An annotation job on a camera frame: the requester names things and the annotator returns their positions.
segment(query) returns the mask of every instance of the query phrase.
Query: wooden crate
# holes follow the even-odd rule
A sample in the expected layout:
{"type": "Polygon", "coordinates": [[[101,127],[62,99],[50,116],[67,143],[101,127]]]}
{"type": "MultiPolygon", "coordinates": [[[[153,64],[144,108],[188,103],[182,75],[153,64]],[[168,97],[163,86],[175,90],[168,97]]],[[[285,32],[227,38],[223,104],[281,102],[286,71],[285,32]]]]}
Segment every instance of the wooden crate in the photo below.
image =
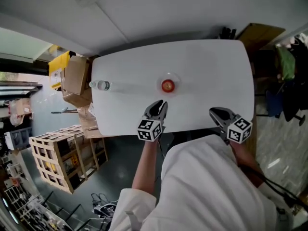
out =
{"type": "Polygon", "coordinates": [[[80,125],[31,137],[29,143],[42,179],[68,193],[108,161],[104,139],[86,139],[80,125]]]}

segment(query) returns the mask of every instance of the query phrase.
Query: tiled floor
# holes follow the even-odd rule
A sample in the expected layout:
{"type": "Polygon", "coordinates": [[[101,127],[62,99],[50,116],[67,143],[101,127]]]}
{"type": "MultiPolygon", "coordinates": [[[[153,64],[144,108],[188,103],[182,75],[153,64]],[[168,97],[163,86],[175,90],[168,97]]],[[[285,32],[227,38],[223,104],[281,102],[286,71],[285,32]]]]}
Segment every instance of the tiled floor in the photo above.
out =
{"type": "MultiPolygon", "coordinates": [[[[74,107],[62,99],[60,92],[49,87],[48,77],[42,78],[39,82],[43,84],[43,89],[31,97],[34,136],[78,124],[77,114],[51,114],[51,111],[61,111],[65,107],[74,109],[74,107]]],[[[257,100],[257,113],[265,113],[261,99],[257,100]]],[[[308,112],[303,111],[302,114],[308,115],[308,112]]],[[[308,121],[299,127],[297,120],[287,123],[283,115],[280,119],[257,118],[257,160],[269,178],[294,193],[299,193],[308,183],[307,131],[308,121]]],[[[167,148],[172,139],[171,134],[164,134],[162,147],[167,148]]],[[[116,200],[123,188],[131,186],[142,151],[143,143],[136,136],[114,137],[105,141],[109,162],[83,183],[73,195],[58,190],[40,179],[30,150],[24,150],[23,156],[41,194],[46,197],[54,191],[50,201],[59,207],[64,207],[66,211],[71,211],[79,203],[82,204],[82,208],[78,209],[73,217],[85,221],[90,217],[96,217],[91,213],[91,193],[104,193],[110,200],[116,200]]],[[[162,165],[160,154],[157,158],[156,175],[160,175],[162,165]]],[[[160,180],[156,182],[155,195],[159,196],[159,192],[160,180]]],[[[71,219],[69,223],[73,227],[79,225],[75,219],[71,219]]],[[[100,222],[92,220],[90,225],[99,227],[100,222]]]]}

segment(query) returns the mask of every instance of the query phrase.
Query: person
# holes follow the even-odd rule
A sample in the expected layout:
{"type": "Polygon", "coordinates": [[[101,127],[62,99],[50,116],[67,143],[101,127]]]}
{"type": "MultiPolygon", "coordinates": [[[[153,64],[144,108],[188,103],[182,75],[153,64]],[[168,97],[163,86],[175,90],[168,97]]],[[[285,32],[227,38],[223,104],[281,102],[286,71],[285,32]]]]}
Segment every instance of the person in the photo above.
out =
{"type": "Polygon", "coordinates": [[[131,189],[120,194],[110,230],[290,230],[292,214],[243,144],[210,135],[172,147],[154,192],[157,140],[145,142],[131,189]]]}

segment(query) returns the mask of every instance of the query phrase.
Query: gray floor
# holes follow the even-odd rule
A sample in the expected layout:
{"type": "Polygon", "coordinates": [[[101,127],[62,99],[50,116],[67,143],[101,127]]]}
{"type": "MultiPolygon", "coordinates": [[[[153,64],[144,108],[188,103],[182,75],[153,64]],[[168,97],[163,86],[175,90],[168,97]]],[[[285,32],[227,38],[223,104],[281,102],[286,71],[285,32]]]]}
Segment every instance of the gray floor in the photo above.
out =
{"type": "MultiPolygon", "coordinates": [[[[43,89],[31,97],[34,112],[32,124],[34,136],[78,124],[79,120],[76,114],[50,114],[51,111],[60,111],[65,107],[74,109],[74,107],[62,99],[60,92],[49,87],[47,77],[43,78],[40,83],[43,84],[43,89]]],[[[265,113],[262,101],[257,100],[257,103],[257,112],[265,113]]],[[[280,119],[267,117],[257,119],[257,160],[269,178],[281,183],[294,193],[299,193],[308,183],[307,129],[308,121],[299,127],[298,121],[293,120],[287,123],[283,116],[280,119]],[[279,162],[269,167],[270,163],[277,159],[279,162]]],[[[164,134],[162,147],[166,149],[172,139],[171,134],[164,134]]],[[[56,206],[64,207],[68,212],[78,204],[82,204],[82,208],[78,209],[76,215],[73,216],[82,221],[90,217],[97,217],[91,213],[91,193],[104,193],[109,200],[114,201],[118,199],[123,188],[131,186],[141,155],[143,142],[139,141],[136,136],[113,137],[105,139],[105,141],[109,162],[105,163],[98,172],[83,183],[73,195],[43,182],[36,169],[31,151],[23,152],[29,172],[41,194],[46,197],[51,191],[54,191],[50,202],[56,206]]],[[[159,176],[162,165],[160,153],[157,158],[156,175],[159,176]]],[[[160,179],[155,185],[157,197],[159,191],[160,179]]],[[[67,215],[65,212],[61,213],[62,217],[67,215]]],[[[69,224],[72,227],[80,225],[74,218],[70,220],[69,224]]],[[[99,227],[100,221],[92,220],[90,225],[99,227]]]]}

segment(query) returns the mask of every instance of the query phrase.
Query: black and white marker cube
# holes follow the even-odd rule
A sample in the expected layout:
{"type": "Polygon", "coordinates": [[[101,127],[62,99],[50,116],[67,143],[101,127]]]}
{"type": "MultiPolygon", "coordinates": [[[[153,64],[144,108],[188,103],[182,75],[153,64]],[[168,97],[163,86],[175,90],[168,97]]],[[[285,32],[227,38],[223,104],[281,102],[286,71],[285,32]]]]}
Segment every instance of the black and white marker cube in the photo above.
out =
{"type": "Polygon", "coordinates": [[[154,141],[163,132],[160,121],[142,119],[137,128],[139,140],[154,141]]]}
{"type": "Polygon", "coordinates": [[[241,144],[251,134],[252,122],[240,117],[228,126],[227,139],[241,144]]]}

